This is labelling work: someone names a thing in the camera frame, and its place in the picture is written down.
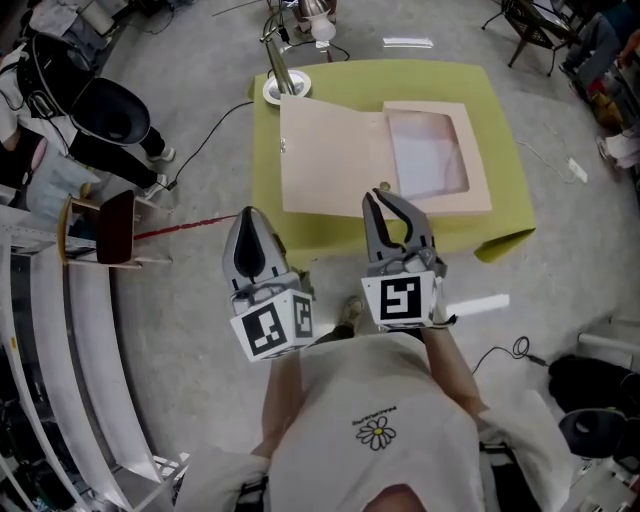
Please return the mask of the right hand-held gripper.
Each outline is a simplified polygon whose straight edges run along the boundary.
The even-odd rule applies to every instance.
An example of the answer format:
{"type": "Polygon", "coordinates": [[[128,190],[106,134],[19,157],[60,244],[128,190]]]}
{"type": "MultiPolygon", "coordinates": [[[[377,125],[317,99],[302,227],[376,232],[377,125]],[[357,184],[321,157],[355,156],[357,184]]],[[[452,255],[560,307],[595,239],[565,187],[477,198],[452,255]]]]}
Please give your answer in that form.
{"type": "Polygon", "coordinates": [[[362,211],[371,263],[361,282],[373,321],[387,330],[436,327],[445,264],[432,248],[427,216],[398,194],[380,188],[373,192],[405,223],[405,248],[420,249],[400,254],[400,245],[391,240],[378,203],[367,192],[362,211]]]}

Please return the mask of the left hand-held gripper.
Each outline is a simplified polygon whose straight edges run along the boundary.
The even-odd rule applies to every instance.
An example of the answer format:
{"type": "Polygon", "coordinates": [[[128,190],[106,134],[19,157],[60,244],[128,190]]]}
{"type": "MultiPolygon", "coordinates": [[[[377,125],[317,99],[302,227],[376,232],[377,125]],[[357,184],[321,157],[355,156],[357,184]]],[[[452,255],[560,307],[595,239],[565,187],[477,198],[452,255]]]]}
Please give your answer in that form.
{"type": "Polygon", "coordinates": [[[315,338],[313,295],[286,260],[267,216],[244,207],[227,235],[222,265],[231,289],[231,325],[251,361],[276,359],[315,338]]]}

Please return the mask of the beige windowed cardboard box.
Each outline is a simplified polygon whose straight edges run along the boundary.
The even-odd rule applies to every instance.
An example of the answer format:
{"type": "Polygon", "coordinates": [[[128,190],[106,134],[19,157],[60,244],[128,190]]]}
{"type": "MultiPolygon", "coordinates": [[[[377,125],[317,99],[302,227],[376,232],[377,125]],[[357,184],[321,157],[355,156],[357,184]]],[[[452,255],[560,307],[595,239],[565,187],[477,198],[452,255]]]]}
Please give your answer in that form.
{"type": "Polygon", "coordinates": [[[427,215],[492,209],[470,118],[461,103],[386,101],[360,112],[290,96],[280,105],[286,212],[360,217],[373,188],[389,187],[427,215]]]}

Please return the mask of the person's right forearm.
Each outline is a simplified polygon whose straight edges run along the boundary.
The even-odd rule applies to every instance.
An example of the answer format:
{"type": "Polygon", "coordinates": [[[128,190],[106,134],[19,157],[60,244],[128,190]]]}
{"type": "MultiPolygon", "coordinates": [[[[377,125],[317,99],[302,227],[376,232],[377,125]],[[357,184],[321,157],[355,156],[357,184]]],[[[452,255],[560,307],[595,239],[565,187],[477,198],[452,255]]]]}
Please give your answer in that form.
{"type": "Polygon", "coordinates": [[[443,392],[470,416],[487,409],[470,367],[448,329],[421,330],[430,371],[443,392]]]}

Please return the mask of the person's left forearm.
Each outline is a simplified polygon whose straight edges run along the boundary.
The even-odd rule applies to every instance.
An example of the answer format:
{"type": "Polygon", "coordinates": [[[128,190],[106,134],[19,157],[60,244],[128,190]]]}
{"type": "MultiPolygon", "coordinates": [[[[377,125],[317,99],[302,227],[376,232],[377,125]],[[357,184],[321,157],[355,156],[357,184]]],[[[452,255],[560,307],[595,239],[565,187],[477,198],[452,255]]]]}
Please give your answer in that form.
{"type": "Polygon", "coordinates": [[[292,351],[271,362],[262,409],[262,441],[252,455],[271,459],[304,402],[301,354],[292,351]]]}

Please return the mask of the green tablecloth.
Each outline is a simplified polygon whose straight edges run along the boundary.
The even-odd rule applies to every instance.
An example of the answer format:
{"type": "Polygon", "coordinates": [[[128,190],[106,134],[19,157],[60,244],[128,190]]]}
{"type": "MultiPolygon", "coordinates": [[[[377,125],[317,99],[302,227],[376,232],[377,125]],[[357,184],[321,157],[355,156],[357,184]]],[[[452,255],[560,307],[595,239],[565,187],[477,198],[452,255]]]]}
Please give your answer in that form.
{"type": "MultiPolygon", "coordinates": [[[[473,250],[497,260],[536,227],[527,180],[510,126],[483,68],[431,60],[351,60],[311,65],[307,97],[360,112],[386,101],[430,101],[465,106],[479,146],[492,209],[484,214],[427,215],[439,253],[473,250]]],[[[292,264],[367,248],[360,217],[286,212],[282,205],[280,105],[254,96],[252,203],[269,219],[292,264]]]]}

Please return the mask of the person's left shoe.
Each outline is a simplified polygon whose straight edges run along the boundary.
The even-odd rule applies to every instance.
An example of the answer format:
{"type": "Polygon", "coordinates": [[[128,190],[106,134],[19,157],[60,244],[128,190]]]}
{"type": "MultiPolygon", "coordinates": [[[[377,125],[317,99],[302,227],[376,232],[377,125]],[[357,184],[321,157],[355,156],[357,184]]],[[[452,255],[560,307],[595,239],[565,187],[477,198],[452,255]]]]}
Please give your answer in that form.
{"type": "Polygon", "coordinates": [[[360,321],[362,320],[364,312],[364,301],[357,296],[350,297],[343,307],[340,317],[340,325],[356,331],[360,321]]]}

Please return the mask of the person's black trousers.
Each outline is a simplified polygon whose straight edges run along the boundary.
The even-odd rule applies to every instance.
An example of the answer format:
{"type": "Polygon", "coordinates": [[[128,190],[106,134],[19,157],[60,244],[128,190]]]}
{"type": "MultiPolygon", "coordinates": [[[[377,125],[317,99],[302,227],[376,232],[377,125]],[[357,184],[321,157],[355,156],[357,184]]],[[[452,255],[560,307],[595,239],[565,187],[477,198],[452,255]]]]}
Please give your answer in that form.
{"type": "Polygon", "coordinates": [[[338,340],[350,339],[354,336],[354,329],[350,325],[337,325],[331,332],[317,340],[317,344],[323,344],[338,340]]]}

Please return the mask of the wooden chair with dark seat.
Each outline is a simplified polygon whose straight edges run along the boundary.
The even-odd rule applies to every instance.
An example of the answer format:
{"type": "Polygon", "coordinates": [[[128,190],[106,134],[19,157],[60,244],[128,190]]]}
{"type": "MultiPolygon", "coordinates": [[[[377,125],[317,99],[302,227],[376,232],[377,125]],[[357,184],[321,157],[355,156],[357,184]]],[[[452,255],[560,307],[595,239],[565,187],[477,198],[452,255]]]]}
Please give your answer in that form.
{"type": "Polygon", "coordinates": [[[149,199],[136,196],[131,190],[112,197],[100,206],[89,200],[68,195],[60,211],[57,225],[57,248],[62,265],[100,265],[109,268],[138,269],[142,268],[144,263],[171,264],[173,260],[168,256],[141,256],[134,253],[137,205],[144,205],[167,215],[172,212],[171,209],[164,208],[149,199]],[[67,254],[67,226],[69,215],[75,206],[95,211],[97,215],[92,259],[89,258],[88,253],[72,256],[67,254]]]}

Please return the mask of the silver desk lamp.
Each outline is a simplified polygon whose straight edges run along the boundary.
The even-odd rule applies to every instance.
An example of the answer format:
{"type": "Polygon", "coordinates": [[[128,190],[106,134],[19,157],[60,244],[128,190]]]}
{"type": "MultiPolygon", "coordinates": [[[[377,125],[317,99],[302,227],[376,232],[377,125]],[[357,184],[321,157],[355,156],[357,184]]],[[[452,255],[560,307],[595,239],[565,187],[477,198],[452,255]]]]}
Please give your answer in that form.
{"type": "Polygon", "coordinates": [[[336,27],[329,19],[331,8],[328,0],[279,0],[264,24],[260,42],[265,46],[271,75],[263,86],[263,97],[271,105],[279,106],[284,96],[306,97],[311,93],[311,78],[301,70],[289,69],[274,37],[281,32],[284,24],[280,18],[285,11],[297,9],[309,24],[311,36],[322,44],[335,37],[336,27]]]}

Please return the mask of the white curved counter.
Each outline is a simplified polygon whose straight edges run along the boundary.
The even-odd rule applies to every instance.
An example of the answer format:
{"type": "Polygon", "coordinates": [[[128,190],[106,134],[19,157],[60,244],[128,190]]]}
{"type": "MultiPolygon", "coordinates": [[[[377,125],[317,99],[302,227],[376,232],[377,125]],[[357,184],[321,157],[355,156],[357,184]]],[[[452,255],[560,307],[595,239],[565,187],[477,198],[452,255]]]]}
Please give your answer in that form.
{"type": "Polygon", "coordinates": [[[0,355],[20,412],[7,420],[25,471],[12,484],[67,512],[174,512],[185,457],[152,452],[126,381],[110,273],[64,262],[60,237],[0,205],[0,355]]]}

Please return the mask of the person's white daisy t-shirt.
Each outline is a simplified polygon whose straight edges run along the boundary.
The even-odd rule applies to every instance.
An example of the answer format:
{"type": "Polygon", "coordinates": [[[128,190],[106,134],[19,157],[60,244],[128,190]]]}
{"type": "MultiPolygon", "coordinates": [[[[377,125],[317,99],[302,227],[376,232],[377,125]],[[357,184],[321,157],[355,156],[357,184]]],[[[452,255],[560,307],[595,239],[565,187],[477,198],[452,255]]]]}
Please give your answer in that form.
{"type": "Polygon", "coordinates": [[[421,333],[301,353],[304,402],[271,459],[197,451],[176,512],[560,512],[573,461],[544,400],[477,418],[432,377],[421,333]]]}

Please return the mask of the white tube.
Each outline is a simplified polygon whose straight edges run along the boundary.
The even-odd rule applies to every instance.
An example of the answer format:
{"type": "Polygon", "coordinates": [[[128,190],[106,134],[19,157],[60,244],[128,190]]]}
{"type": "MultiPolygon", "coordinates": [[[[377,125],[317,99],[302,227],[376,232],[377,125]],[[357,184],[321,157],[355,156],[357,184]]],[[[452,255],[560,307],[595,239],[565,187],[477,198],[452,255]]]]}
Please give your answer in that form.
{"type": "Polygon", "coordinates": [[[593,347],[608,348],[631,354],[640,354],[640,343],[612,338],[609,336],[581,333],[578,336],[578,342],[593,347]]]}

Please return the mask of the dark low table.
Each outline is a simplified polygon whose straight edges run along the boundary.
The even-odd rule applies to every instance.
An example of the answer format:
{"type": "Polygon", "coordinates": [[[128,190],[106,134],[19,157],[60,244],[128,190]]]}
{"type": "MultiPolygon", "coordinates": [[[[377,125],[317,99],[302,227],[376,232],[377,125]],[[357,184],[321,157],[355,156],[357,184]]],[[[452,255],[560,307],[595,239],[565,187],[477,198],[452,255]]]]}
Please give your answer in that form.
{"type": "Polygon", "coordinates": [[[581,42],[579,34],[551,8],[547,8],[534,0],[495,0],[499,11],[482,26],[483,31],[493,21],[502,18],[515,31],[519,42],[507,66],[520,57],[527,46],[536,46],[551,52],[551,64],[546,73],[550,77],[556,66],[559,50],[581,42]]]}

